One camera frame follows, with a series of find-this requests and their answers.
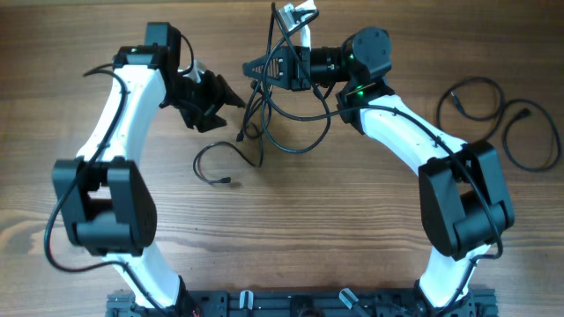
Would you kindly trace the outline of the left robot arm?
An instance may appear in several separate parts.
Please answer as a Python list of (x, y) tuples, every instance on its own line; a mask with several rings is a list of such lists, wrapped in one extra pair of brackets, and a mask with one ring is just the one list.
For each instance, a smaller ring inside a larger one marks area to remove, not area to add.
[(221, 128), (224, 105), (242, 99), (226, 80), (199, 61), (180, 66), (187, 38), (167, 22), (151, 22), (145, 40), (121, 47), (111, 63), (95, 68), (112, 78), (100, 119), (73, 159), (52, 171), (70, 243), (115, 268), (130, 287), (108, 309), (111, 316), (198, 316), (200, 307), (157, 244), (157, 209), (138, 165), (156, 112), (176, 108), (185, 125), (201, 133)]

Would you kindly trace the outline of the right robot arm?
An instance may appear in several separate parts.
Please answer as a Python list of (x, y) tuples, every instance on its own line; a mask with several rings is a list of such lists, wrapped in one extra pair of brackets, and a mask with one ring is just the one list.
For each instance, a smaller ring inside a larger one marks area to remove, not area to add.
[(387, 147), (417, 175), (420, 215), (432, 245), (418, 291), (427, 313), (441, 316), (467, 302), (481, 260), (502, 255), (501, 235), (515, 223), (494, 147), (467, 143), (415, 114), (388, 86), (391, 41), (368, 27), (339, 47), (294, 46), (287, 38), (244, 63), (245, 76), (294, 92), (345, 83), (336, 114)]

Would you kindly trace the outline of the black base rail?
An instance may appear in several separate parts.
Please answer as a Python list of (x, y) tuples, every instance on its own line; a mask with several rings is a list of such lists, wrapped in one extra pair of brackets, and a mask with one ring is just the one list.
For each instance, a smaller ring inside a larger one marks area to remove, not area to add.
[[(192, 291), (189, 295), (197, 308), (191, 316), (432, 316), (422, 296), (407, 288), (354, 291), (358, 301), (351, 308), (345, 303), (351, 299), (340, 299), (337, 292)], [(134, 293), (126, 291), (108, 295), (106, 309), (105, 316), (162, 316), (137, 305)], [(495, 292), (471, 290), (444, 316), (497, 317)]]

